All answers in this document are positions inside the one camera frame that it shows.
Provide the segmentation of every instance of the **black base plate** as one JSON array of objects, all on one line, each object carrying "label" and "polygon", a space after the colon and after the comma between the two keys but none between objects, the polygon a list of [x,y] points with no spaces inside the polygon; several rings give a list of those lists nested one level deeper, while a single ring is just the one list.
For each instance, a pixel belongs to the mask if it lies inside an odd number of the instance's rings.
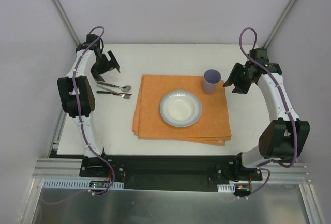
[{"label": "black base plate", "polygon": [[[229,180],[248,181],[250,175],[253,181],[262,180],[256,169],[238,172],[237,156],[107,156],[107,160],[115,181],[123,182],[125,189],[214,192]],[[100,166],[87,168],[83,160],[80,176],[107,178],[109,169],[99,161]]]}]

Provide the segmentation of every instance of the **lavender cup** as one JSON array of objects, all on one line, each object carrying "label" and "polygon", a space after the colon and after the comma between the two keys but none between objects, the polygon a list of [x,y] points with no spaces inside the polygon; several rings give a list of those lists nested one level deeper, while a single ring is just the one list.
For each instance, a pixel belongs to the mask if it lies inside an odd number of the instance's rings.
[{"label": "lavender cup", "polygon": [[221,81],[221,74],[217,70],[208,70],[203,75],[202,89],[204,93],[211,94]]}]

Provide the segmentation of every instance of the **metal spoon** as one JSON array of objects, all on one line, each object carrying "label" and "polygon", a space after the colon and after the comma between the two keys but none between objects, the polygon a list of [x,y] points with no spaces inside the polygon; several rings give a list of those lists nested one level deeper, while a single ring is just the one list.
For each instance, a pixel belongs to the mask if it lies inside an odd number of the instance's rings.
[{"label": "metal spoon", "polygon": [[112,88],[119,88],[123,92],[127,92],[127,91],[130,91],[132,89],[130,85],[125,85],[123,87],[120,87],[120,86],[117,86],[117,85],[114,85],[114,84],[109,84],[109,83],[105,83],[105,82],[101,82],[101,81],[97,81],[97,84],[101,84],[101,85],[112,87]]}]

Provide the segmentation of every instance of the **white bowl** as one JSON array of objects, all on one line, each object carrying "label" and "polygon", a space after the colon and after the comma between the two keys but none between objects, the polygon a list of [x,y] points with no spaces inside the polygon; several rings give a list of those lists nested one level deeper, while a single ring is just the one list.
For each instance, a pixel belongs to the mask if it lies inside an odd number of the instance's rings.
[{"label": "white bowl", "polygon": [[160,113],[171,126],[188,127],[200,118],[202,105],[198,97],[189,91],[172,91],[162,99]]}]

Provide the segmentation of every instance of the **silver cutlery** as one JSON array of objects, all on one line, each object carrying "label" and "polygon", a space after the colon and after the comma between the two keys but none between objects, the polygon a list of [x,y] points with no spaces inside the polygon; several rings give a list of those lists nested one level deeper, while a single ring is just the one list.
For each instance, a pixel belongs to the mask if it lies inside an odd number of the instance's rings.
[{"label": "silver cutlery", "polygon": [[132,89],[130,85],[125,85],[123,87],[120,87],[120,86],[117,86],[114,84],[109,84],[109,83],[105,83],[105,82],[101,82],[101,81],[97,81],[97,84],[101,84],[101,85],[112,87],[112,88],[119,88],[123,92],[127,92]]},{"label": "silver cutlery", "polygon": [[108,88],[105,88],[105,87],[102,87],[102,86],[99,86],[99,85],[97,85],[97,87],[105,90],[105,91],[97,91],[97,94],[113,94],[115,96],[122,96],[122,98],[124,98],[124,99],[130,99],[131,95],[132,95],[132,94],[129,94],[129,93],[115,92],[115,91],[112,91],[111,89],[108,89]]}]

